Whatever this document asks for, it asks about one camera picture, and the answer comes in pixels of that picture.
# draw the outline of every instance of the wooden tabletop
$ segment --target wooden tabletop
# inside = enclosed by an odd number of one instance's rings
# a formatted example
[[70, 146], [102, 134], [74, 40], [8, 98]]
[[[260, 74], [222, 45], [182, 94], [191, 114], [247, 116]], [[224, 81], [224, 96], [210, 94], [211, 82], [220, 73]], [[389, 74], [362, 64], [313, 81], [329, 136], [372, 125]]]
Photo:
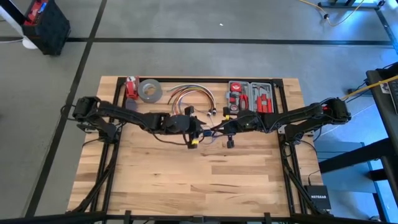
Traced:
[[[112, 102], [117, 79], [102, 77], [97, 96]], [[283, 81], [289, 110], [303, 107], [299, 81], [296, 78]], [[163, 97], [156, 104], [138, 100], [138, 112], [171, 112], [171, 105], [167, 105], [171, 92], [167, 90], [180, 83], [161, 84]], [[209, 126], [217, 125], [224, 119], [222, 108], [227, 103], [228, 84], [201, 84], [213, 92], [219, 113], [212, 120], [201, 112], [196, 115]], [[278, 94], [277, 98], [279, 111], [282, 111]], [[187, 95], [183, 102], [199, 111], [208, 109], [207, 99], [196, 93]], [[87, 134], [86, 141], [97, 137], [98, 134]], [[181, 136], [159, 137], [183, 142]], [[125, 125], [108, 213], [123, 215], [125, 210], [131, 210], [135, 215], [261, 217], [264, 212], [270, 212], [272, 217], [289, 216], [276, 132], [239, 133], [234, 137], [233, 149], [227, 149], [226, 137], [212, 144], [210, 140], [204, 140], [198, 149], [188, 150], [186, 146], [158, 142], [133, 124]], [[312, 143], [310, 137], [304, 140]], [[83, 148], [68, 210], [75, 208], [94, 186], [102, 147], [103, 143], [92, 142]], [[302, 182], [306, 184], [308, 175], [319, 170], [317, 156], [306, 144], [296, 149]], [[322, 184], [319, 172], [311, 175], [311, 182]], [[293, 183], [292, 191], [299, 212]], [[104, 190], [99, 196], [99, 208], [103, 193]]]

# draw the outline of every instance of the robotic arm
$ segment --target robotic arm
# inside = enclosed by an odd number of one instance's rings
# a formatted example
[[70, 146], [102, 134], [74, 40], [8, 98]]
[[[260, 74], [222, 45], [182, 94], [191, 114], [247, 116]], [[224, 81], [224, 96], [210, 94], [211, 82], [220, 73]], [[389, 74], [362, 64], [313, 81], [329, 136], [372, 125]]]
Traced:
[[[193, 115], [193, 107], [185, 108], [185, 114], [173, 115], [168, 113], [138, 113], [110, 102], [101, 101], [97, 97], [80, 98], [76, 104], [72, 116], [80, 123], [78, 127], [82, 130], [97, 129], [99, 138], [108, 143], [115, 143], [119, 140], [119, 132], [116, 125], [107, 123], [103, 117], [110, 117], [120, 120], [121, 123], [132, 123], [140, 126], [144, 131], [151, 134], [181, 134], [188, 148], [196, 148], [199, 135], [204, 132], [201, 125], [205, 124]], [[286, 140], [297, 143], [304, 133], [315, 131], [326, 124], [345, 124], [351, 119], [344, 101], [338, 98], [330, 98], [320, 103], [313, 103], [309, 106], [288, 111], [280, 114], [257, 113], [249, 110], [242, 110], [235, 119], [229, 117], [228, 108], [223, 108], [223, 115], [226, 117], [221, 124], [213, 127], [210, 131], [228, 136], [228, 147], [233, 147], [232, 136], [236, 133], [248, 131], [262, 131], [270, 133], [279, 128], [284, 128]]]

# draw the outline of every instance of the duct tape roll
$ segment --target duct tape roll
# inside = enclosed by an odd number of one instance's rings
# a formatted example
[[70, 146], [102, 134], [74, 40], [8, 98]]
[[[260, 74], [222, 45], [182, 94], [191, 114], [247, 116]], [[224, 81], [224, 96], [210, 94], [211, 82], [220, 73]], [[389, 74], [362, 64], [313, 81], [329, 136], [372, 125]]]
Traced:
[[[155, 92], [151, 95], [148, 95], [146, 92], [150, 88], [154, 88]], [[163, 95], [162, 87], [160, 83], [154, 79], [147, 79], [138, 85], [138, 96], [143, 100], [145, 103], [156, 103]]]

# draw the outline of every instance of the wire bundle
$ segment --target wire bundle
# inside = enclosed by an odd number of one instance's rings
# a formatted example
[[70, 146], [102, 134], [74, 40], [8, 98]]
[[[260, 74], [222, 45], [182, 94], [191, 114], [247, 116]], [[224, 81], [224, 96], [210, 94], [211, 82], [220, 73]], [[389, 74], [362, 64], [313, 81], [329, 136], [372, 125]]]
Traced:
[[207, 115], [215, 115], [216, 114], [216, 100], [212, 92], [207, 89], [206, 87], [199, 85], [199, 84], [194, 84], [194, 83], [187, 83], [187, 84], [181, 84], [177, 85], [173, 88], [171, 88], [169, 91], [173, 91], [172, 96], [170, 97], [169, 101], [167, 104], [170, 104], [172, 99], [174, 98], [173, 104], [172, 104], [172, 114], [182, 114], [183, 111], [181, 110], [181, 102], [182, 98], [190, 93], [201, 93], [203, 96], [205, 96], [208, 99], [209, 102], [209, 110], [207, 112]]

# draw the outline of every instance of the concrete floor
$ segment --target concrete floor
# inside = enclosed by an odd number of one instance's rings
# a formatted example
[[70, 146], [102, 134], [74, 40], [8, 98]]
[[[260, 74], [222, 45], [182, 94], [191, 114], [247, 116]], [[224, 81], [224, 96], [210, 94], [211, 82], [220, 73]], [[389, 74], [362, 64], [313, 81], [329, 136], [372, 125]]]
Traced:
[[[22, 11], [29, 2], [14, 0]], [[71, 37], [88, 37], [101, 0], [56, 2], [70, 19]], [[391, 1], [382, 13], [398, 35], [396, 7]], [[333, 21], [350, 13], [328, 12]], [[0, 37], [16, 35], [0, 22]], [[296, 0], [112, 0], [96, 37], [389, 40], [374, 10], [359, 10], [333, 28]], [[25, 212], [85, 45], [67, 43], [61, 56], [49, 57], [20, 43], [0, 44], [0, 219]], [[75, 99], [95, 95], [103, 75], [296, 77], [310, 104], [343, 96], [363, 82], [366, 70], [397, 60], [392, 46], [94, 43]], [[369, 144], [383, 138], [375, 135], [384, 127], [374, 118], [371, 98], [358, 98], [349, 109], [354, 119], [325, 127], [322, 139]], [[83, 140], [84, 133], [68, 122], [36, 215], [65, 211]]]

